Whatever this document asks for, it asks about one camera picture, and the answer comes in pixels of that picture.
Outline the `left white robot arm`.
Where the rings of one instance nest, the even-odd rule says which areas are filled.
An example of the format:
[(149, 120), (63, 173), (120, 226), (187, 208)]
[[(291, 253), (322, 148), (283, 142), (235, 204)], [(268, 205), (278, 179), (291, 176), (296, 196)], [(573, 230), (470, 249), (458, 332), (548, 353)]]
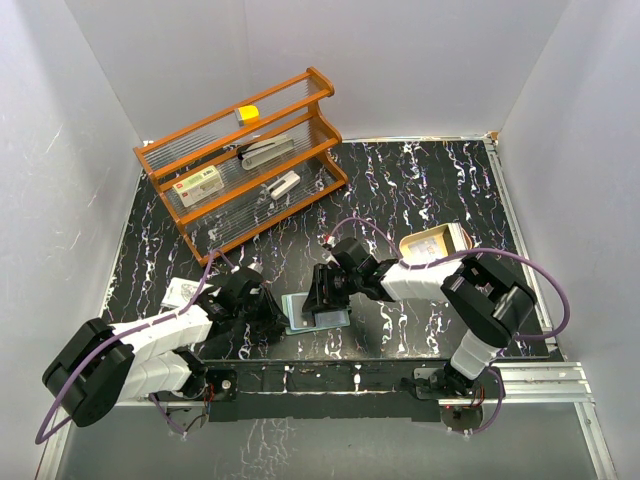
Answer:
[(46, 368), (42, 382), (78, 427), (102, 419), (117, 403), (160, 392), (194, 399), (205, 367), (191, 347), (219, 342), (229, 350), (279, 338), (289, 321), (251, 267), (239, 267), (192, 294), (172, 282), (175, 307), (134, 322), (86, 321)]

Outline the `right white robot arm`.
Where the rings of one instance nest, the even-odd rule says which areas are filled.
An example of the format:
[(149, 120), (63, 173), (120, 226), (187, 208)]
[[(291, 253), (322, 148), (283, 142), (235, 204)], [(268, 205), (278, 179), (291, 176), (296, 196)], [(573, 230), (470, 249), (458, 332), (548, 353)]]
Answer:
[(350, 237), (331, 249), (328, 262), (314, 266), (301, 312), (317, 316), (345, 311), (355, 294), (383, 302), (448, 303), (467, 331), (435, 377), (416, 386), (466, 397), (480, 387), (481, 374), (510, 345), (537, 304), (533, 289), (503, 266), (501, 257), (532, 265), (517, 254), (491, 248), (460, 251), (422, 264), (403, 258), (378, 260)]

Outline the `stack of cards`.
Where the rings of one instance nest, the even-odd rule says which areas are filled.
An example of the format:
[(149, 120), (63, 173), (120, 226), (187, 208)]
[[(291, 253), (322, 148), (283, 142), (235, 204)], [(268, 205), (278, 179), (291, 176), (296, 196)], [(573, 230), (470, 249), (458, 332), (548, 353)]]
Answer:
[(453, 252), (470, 250), (473, 247), (473, 241), (471, 237), (464, 230), (464, 228), (460, 223), (458, 222), (449, 223), (448, 232), (451, 238), (451, 245), (452, 245)]

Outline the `white blue patterned card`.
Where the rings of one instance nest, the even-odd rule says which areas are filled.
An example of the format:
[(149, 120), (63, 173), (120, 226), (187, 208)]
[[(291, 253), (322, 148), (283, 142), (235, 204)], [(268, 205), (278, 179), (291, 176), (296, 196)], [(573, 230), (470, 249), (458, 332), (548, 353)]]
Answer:
[(447, 255), (441, 242), (436, 236), (422, 237), (408, 244), (408, 249), (413, 256), (419, 256), (425, 260), (437, 260)]

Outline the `green card holder wallet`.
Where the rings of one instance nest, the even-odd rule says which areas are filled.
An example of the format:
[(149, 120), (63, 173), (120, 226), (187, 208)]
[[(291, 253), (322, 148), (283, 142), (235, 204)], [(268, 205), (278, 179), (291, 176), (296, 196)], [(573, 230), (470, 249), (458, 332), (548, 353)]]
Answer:
[[(282, 310), (286, 316), (288, 313), (286, 299), (287, 299), (287, 296), (290, 294), (285, 294), (281, 297)], [(322, 312), (322, 313), (312, 314), (312, 315), (314, 316), (315, 324), (316, 324), (314, 328), (310, 328), (302, 331), (292, 331), (290, 329), (290, 321), (289, 321), (289, 326), (285, 328), (286, 333), (288, 335), (298, 335), (298, 334), (330, 330), (330, 329), (341, 328), (341, 327), (348, 327), (350, 325), (348, 310)]]

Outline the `dark striped credit card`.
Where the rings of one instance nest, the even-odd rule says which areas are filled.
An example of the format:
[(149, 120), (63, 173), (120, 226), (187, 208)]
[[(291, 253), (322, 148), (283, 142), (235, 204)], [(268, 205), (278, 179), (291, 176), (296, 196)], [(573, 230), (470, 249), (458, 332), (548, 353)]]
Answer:
[(292, 331), (302, 331), (316, 326), (314, 316), (311, 313), (302, 311), (306, 299), (307, 295), (305, 293), (295, 293), (287, 296), (287, 316)]

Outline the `beige card tray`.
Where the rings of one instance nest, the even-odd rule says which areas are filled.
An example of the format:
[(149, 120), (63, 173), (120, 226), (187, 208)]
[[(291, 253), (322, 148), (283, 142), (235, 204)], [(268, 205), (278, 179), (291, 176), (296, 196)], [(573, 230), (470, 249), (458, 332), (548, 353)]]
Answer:
[(458, 222), (413, 233), (399, 243), (399, 251), (409, 264), (430, 263), (472, 247), (471, 237)]

